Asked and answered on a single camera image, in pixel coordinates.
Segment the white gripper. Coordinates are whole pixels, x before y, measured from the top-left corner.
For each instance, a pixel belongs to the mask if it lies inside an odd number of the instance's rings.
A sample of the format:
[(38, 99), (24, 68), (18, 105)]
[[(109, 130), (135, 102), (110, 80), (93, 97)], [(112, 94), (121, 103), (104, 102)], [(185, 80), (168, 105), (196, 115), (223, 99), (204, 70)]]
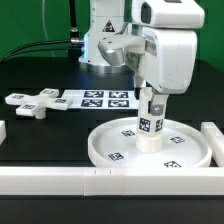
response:
[(193, 31), (144, 27), (143, 43), (125, 48), (125, 63), (138, 76), (134, 77), (134, 95), (146, 82), (158, 92), (150, 101), (150, 114), (163, 115), (168, 94), (181, 94), (188, 88), (193, 74), (197, 36)]

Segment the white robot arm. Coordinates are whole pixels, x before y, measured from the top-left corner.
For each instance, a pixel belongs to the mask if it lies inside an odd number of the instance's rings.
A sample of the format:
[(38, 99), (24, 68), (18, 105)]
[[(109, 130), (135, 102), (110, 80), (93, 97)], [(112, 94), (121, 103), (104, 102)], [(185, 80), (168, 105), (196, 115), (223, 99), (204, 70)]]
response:
[(148, 112), (165, 112), (170, 94), (185, 92), (191, 82), (195, 31), (204, 10), (195, 0), (90, 0), (90, 28), (80, 62), (90, 68), (135, 72), (135, 94), (148, 83), (154, 93)]

